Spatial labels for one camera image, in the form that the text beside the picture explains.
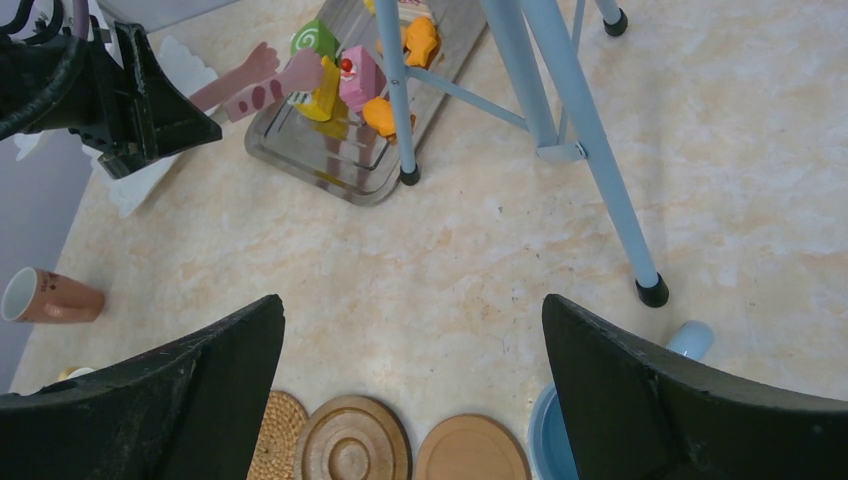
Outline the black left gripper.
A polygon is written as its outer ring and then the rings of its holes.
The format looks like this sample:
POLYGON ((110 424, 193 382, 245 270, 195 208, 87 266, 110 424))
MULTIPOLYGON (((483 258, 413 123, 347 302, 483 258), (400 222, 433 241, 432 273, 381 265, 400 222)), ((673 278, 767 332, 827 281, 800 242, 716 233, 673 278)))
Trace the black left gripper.
POLYGON ((71 90, 81 118, 69 127, 101 153, 99 165, 122 179, 157 161, 222 138, 221 127, 195 107, 164 73, 145 29, 114 26, 119 59, 91 41, 71 90))

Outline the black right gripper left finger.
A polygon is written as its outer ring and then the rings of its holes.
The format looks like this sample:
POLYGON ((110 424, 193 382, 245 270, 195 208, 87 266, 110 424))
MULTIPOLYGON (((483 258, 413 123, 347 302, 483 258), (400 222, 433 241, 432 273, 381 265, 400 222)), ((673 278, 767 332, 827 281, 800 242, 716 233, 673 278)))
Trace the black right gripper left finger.
POLYGON ((94 372, 1 398, 5 479, 243 479, 284 341, 280 297, 94 372))

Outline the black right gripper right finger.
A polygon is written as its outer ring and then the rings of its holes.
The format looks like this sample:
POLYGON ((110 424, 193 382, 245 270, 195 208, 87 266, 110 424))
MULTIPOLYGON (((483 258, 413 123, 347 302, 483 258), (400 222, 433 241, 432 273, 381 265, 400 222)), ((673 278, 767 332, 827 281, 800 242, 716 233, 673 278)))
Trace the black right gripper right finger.
POLYGON ((548 295, 542 326, 582 479, 843 479, 847 404, 712 368, 548 295))

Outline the pink cat-paw tongs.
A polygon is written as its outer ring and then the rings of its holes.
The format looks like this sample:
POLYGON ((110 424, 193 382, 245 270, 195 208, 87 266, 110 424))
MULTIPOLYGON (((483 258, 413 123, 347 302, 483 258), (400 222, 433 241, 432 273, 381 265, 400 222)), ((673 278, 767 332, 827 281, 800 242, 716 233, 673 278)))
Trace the pink cat-paw tongs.
POLYGON ((312 48, 297 51, 282 70, 275 49, 262 42, 241 65, 201 87, 189 101, 203 112, 221 110, 216 119, 237 123, 295 92, 318 88, 323 58, 312 48))

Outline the yellow cake wedge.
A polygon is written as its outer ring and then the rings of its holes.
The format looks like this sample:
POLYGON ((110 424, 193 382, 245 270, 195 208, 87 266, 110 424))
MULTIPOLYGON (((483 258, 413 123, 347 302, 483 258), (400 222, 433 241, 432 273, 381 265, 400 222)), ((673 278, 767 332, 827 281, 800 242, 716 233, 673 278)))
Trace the yellow cake wedge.
POLYGON ((332 117, 338 95, 340 69, 330 56, 322 58, 321 66, 323 76, 320 85, 312 91, 291 94, 287 103, 309 120, 327 122, 332 117))

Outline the green swirl roll cake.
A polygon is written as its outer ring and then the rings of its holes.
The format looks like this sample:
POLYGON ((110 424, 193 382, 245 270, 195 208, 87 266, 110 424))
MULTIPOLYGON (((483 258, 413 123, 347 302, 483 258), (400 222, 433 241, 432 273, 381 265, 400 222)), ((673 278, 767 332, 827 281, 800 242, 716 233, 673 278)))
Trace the green swirl roll cake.
POLYGON ((313 19, 303 25, 292 37, 290 54, 299 50, 311 48, 319 56, 327 56, 334 62, 338 58, 340 42, 332 31, 319 19, 313 19))

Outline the pink cake slice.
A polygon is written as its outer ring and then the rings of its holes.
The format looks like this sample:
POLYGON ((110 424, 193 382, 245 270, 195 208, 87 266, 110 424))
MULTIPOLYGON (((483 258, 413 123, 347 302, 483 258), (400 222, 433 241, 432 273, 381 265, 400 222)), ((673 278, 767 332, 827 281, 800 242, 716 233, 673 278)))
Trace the pink cake slice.
POLYGON ((385 75, 362 45, 344 50, 339 68, 339 97, 352 112, 360 114, 369 100, 382 94, 385 75))

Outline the white strawberry cake slice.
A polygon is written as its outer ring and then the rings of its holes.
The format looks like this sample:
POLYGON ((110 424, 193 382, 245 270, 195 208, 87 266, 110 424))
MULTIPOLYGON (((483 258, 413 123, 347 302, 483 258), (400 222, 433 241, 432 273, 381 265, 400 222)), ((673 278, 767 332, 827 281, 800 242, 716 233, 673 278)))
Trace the white strawberry cake slice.
POLYGON ((424 0, 398 0, 398 15, 403 22, 412 22, 419 17, 434 20, 432 9, 424 0))

